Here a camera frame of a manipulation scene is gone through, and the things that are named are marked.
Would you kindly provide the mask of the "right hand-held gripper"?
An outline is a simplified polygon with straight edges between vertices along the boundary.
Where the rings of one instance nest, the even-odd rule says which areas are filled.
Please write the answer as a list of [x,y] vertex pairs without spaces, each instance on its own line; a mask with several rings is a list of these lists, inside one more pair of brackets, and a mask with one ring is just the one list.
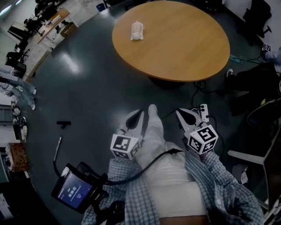
[[180,128],[185,131],[184,136],[187,138],[187,145],[192,150],[197,154],[204,154],[213,150],[218,140],[218,134],[212,125],[202,122],[201,117],[189,109],[177,109],[176,116]]

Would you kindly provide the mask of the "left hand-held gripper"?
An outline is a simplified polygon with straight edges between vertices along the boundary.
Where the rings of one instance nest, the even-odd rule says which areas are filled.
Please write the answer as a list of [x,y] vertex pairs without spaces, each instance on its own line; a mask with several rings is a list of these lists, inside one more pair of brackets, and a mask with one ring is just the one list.
[[116,134],[113,134],[110,150],[115,157],[132,160],[142,147],[144,111],[137,109],[127,114]]

